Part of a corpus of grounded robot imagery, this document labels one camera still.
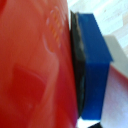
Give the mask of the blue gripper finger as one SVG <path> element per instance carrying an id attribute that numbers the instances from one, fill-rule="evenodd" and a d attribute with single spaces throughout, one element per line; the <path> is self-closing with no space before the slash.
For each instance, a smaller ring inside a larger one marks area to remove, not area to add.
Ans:
<path id="1" fill-rule="evenodd" d="M 100 120 L 113 58 L 93 14 L 71 13 L 71 41 L 78 113 Z"/>

